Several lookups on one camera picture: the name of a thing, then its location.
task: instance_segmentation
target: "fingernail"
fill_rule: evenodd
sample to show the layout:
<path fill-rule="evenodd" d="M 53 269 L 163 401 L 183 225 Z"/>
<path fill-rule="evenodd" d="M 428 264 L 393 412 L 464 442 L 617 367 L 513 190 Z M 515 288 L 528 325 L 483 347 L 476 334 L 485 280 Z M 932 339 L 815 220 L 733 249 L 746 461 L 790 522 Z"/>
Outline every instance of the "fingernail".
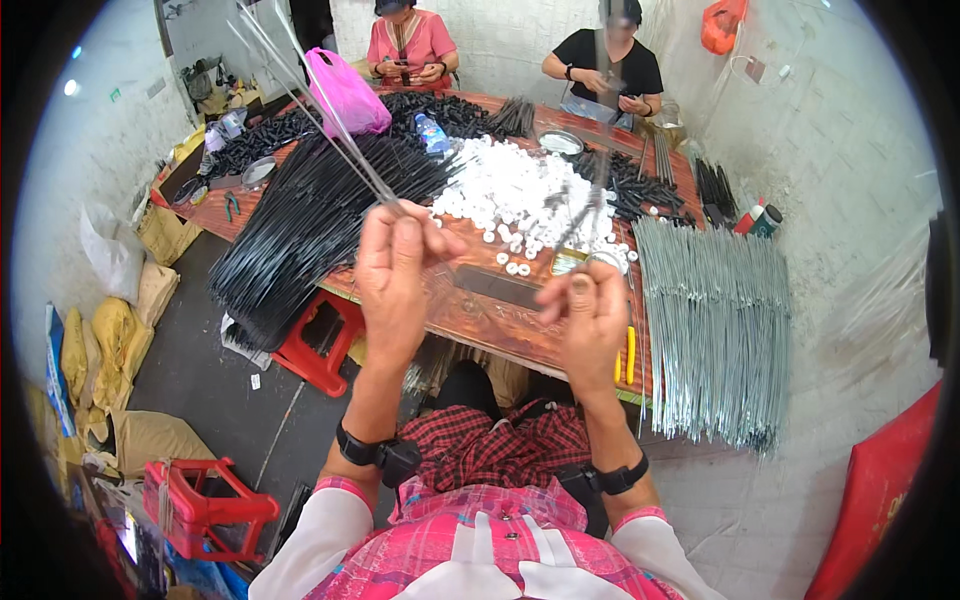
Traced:
<path fill-rule="evenodd" d="M 579 274 L 573 276 L 573 293 L 584 294 L 589 288 L 589 276 Z"/>
<path fill-rule="evenodd" d="M 400 239 L 404 242 L 410 242 L 415 239 L 414 236 L 417 235 L 420 223 L 413 217 L 403 217 L 396 223 L 396 226 L 400 228 Z"/>

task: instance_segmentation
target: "plastic stool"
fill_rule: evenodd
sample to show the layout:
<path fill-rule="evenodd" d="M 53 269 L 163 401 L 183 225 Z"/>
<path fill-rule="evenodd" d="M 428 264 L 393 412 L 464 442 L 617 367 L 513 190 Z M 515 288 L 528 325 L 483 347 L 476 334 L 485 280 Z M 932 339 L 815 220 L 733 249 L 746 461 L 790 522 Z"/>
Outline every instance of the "plastic stool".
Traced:
<path fill-rule="evenodd" d="M 314 320 L 317 309 L 324 302 L 328 302 L 336 309 L 344 320 L 344 326 L 337 334 L 337 339 L 333 342 L 326 358 L 308 346 L 302 338 L 303 328 Z M 324 394 L 330 397 L 342 396 L 347 391 L 347 381 L 339 374 L 340 366 L 344 363 L 353 339 L 363 330 L 363 313 L 360 311 L 359 304 L 321 290 L 294 325 L 293 331 L 287 336 L 283 346 L 274 352 L 274 360 L 309 381 Z"/>
<path fill-rule="evenodd" d="M 186 559 L 202 561 L 262 561 L 256 554 L 256 541 L 265 523 L 280 515 L 280 506 L 268 493 L 251 492 L 229 469 L 233 461 L 174 460 L 167 466 L 162 462 L 147 463 L 144 477 L 143 508 L 154 522 L 159 523 L 159 488 L 168 482 L 167 497 L 171 507 L 171 520 L 166 539 Z M 235 498 L 207 497 L 200 493 L 208 469 L 213 469 L 238 494 Z M 187 477 L 197 477 L 190 485 Z M 240 549 L 227 550 L 228 546 L 211 527 L 231 523 L 248 523 Z M 219 550 L 208 551 L 206 539 L 212 540 Z"/>

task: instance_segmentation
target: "black t-shirt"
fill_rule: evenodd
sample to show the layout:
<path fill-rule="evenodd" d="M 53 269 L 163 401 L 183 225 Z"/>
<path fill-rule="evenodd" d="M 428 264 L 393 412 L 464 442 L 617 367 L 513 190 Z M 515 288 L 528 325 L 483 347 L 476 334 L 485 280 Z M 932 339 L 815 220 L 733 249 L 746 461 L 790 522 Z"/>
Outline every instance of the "black t-shirt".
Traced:
<path fill-rule="evenodd" d="M 570 35 L 561 42 L 553 53 L 563 64 L 572 64 L 575 69 L 597 70 L 597 33 L 592 29 L 582 29 Z M 659 94 L 663 92 L 663 82 L 660 80 L 660 67 L 657 57 L 640 42 L 634 40 L 634 47 L 619 63 L 620 78 L 627 85 L 621 93 Z M 570 90 L 573 95 L 586 100 L 597 102 L 597 95 L 581 83 L 576 83 Z"/>

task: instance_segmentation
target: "pile of white parts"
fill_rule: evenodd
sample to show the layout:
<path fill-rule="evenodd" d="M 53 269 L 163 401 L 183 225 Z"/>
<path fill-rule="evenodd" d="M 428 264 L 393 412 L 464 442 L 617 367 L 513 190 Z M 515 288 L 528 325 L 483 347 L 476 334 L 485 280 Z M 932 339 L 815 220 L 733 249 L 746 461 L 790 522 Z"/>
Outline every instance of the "pile of white parts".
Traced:
<path fill-rule="evenodd" d="M 450 152 L 457 153 L 465 168 L 447 181 L 447 188 L 434 199 L 431 211 L 435 217 L 471 219 L 476 228 L 485 230 L 484 241 L 488 244 L 509 245 L 511 253 L 534 260 L 537 252 L 560 242 L 588 204 L 590 182 L 574 173 L 573 166 L 559 154 L 533 157 L 515 143 L 492 143 L 488 135 L 452 141 Z M 564 186 L 567 202 L 547 205 L 547 199 L 560 194 Z M 613 257 L 620 271 L 626 273 L 628 260 L 636 260 L 636 253 L 625 243 L 614 243 L 614 207 L 607 201 L 614 200 L 616 194 L 604 190 L 603 196 L 596 240 L 592 236 L 597 210 L 590 209 L 565 245 Z M 508 274 L 530 274 L 529 265 L 509 260 L 505 252 L 497 255 L 497 262 L 507 265 Z"/>

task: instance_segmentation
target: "orange plastic bag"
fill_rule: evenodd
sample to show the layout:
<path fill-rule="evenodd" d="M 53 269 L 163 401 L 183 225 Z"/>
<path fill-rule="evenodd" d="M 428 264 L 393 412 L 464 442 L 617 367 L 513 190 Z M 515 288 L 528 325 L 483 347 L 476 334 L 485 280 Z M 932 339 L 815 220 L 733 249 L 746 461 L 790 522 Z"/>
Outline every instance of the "orange plastic bag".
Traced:
<path fill-rule="evenodd" d="M 704 11 L 700 43 L 715 55 L 723 56 L 733 49 L 736 26 L 747 14 L 747 0 L 720 0 Z"/>

